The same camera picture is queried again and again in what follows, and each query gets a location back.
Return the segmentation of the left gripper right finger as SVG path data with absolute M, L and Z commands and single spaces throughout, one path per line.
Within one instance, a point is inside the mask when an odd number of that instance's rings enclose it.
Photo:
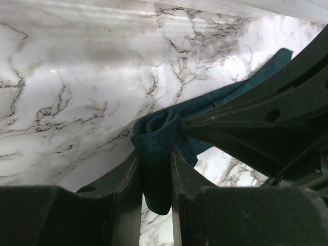
M 174 148 L 175 245 L 327 245 L 327 207 L 305 188 L 218 187 Z

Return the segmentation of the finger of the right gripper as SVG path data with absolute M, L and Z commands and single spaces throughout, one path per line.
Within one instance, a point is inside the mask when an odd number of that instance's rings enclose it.
M 185 133 L 283 186 L 327 190 L 327 29 L 248 92 L 187 121 Z

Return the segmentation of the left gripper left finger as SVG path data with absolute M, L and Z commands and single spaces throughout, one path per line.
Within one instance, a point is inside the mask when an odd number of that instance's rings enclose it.
M 76 192 L 58 186 L 1 187 L 1 245 L 138 245 L 139 157 Z

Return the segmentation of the dark green tie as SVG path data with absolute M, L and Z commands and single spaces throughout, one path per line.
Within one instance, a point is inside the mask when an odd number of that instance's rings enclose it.
M 191 167 L 197 164 L 197 155 L 212 147 L 184 135 L 187 119 L 221 106 L 261 84 L 283 68 L 292 54 L 291 50 L 282 48 L 249 79 L 148 114 L 135 123 L 131 142 L 140 157 L 143 194 L 149 210 L 167 215 L 171 208 L 170 155 L 173 147 L 178 147 Z

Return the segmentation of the white plastic basket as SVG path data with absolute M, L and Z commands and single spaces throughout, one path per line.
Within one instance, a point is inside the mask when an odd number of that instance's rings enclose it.
M 327 25 L 327 1 L 147 0 L 147 2 L 235 17 L 279 17 Z

